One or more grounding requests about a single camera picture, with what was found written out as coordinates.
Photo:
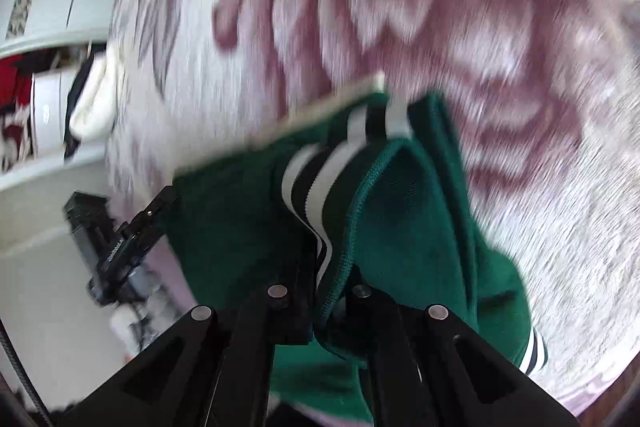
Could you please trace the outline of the green varsity jacket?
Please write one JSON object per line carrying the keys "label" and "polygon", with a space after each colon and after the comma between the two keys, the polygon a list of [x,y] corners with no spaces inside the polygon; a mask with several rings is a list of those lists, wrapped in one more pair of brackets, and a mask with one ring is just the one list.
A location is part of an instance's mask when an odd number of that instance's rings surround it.
{"label": "green varsity jacket", "polygon": [[274,355],[271,390],[285,402],[370,421],[364,365],[335,341],[352,272],[401,305],[454,311],[526,374],[547,362],[518,270],[472,215],[437,92],[413,102],[369,94],[174,185],[166,235],[199,303],[238,309],[286,270],[309,272],[314,337]]}

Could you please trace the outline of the hanging red clothes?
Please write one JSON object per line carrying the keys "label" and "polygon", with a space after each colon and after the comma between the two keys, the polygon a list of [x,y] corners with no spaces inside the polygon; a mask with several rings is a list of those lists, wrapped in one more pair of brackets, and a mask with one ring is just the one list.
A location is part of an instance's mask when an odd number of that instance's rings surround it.
{"label": "hanging red clothes", "polygon": [[32,156],[32,72],[25,55],[1,60],[1,172],[6,173]]}

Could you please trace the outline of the black and white garment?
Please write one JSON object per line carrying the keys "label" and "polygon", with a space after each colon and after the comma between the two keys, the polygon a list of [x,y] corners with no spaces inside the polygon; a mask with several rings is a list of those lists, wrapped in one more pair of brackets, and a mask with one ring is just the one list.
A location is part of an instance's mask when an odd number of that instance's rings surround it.
{"label": "black and white garment", "polygon": [[122,66],[114,46],[92,51],[82,62],[66,100],[64,159],[70,160],[81,144],[105,138],[113,129]]}

